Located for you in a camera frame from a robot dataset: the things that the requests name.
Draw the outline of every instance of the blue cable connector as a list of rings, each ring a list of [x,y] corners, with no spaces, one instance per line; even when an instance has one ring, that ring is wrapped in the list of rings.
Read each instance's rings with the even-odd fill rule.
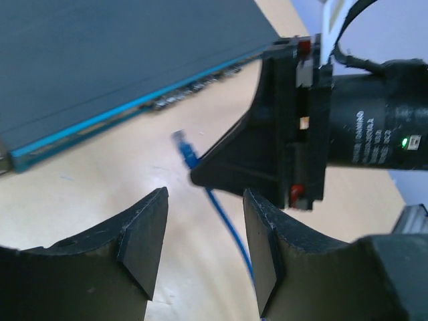
[[[184,161],[187,165],[187,167],[192,170],[195,168],[198,163],[199,159],[196,155],[195,151],[193,150],[193,147],[191,144],[189,144],[185,140],[185,134],[182,130],[175,132],[173,134],[173,141],[178,148],[180,154],[183,156]],[[214,205],[215,209],[217,210],[218,214],[220,215],[221,219],[223,220],[224,224],[226,224],[226,227],[228,228],[229,232],[232,234],[232,237],[234,238],[236,244],[239,247],[239,250],[241,251],[241,254],[245,260],[245,264],[247,265],[248,273],[251,276],[251,279],[254,282],[254,275],[253,275],[253,268],[251,266],[251,260],[249,258],[249,255],[247,253],[247,250],[245,249],[245,246],[239,237],[238,233],[236,232],[236,229],[234,228],[230,218],[227,216],[226,212],[223,210],[222,206],[220,205],[219,200],[215,197],[213,191],[211,189],[205,189],[205,192],[208,195],[208,198]]]

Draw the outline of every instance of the green light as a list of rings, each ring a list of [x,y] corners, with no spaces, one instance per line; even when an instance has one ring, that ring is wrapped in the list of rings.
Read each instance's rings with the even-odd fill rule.
[[[401,142],[401,147],[405,148],[408,141],[409,141],[408,138],[404,138],[403,141]]]

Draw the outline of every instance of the wooden table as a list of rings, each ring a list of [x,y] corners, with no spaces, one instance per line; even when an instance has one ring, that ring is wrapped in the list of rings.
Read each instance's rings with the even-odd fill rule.
[[[279,34],[306,34],[288,1],[258,3]],[[1,177],[0,244],[48,247],[166,186],[169,220],[145,320],[258,320],[241,256],[203,191],[189,183],[170,135],[184,129],[199,153],[207,150],[248,109],[259,68],[252,63],[169,110],[143,114],[26,173]],[[242,200],[217,194],[244,236]],[[325,201],[312,213],[288,213],[352,241],[389,232],[402,206],[386,171],[328,169]]]

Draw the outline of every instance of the red component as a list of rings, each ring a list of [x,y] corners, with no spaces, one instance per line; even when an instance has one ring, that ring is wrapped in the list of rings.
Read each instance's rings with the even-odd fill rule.
[[[304,192],[305,192],[305,186],[303,186],[302,184],[295,184],[292,186],[290,190],[290,201],[291,201],[291,207],[293,209],[296,208],[296,203],[300,198],[300,196],[303,195]]]
[[[300,41],[298,47],[299,47],[299,50],[300,50],[300,53],[302,54],[302,56],[309,55],[310,54],[310,47],[311,47],[310,39]]]

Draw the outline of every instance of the gray wall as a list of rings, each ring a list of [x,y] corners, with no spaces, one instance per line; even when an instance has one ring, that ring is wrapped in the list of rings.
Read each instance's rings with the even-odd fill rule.
[[[321,30],[322,4],[318,0],[292,0],[311,34]],[[428,62],[428,1],[379,0],[362,13],[345,32],[344,51],[376,62],[397,58],[423,58]],[[342,66],[335,74],[355,73]],[[407,204],[428,205],[428,173],[391,171]]]

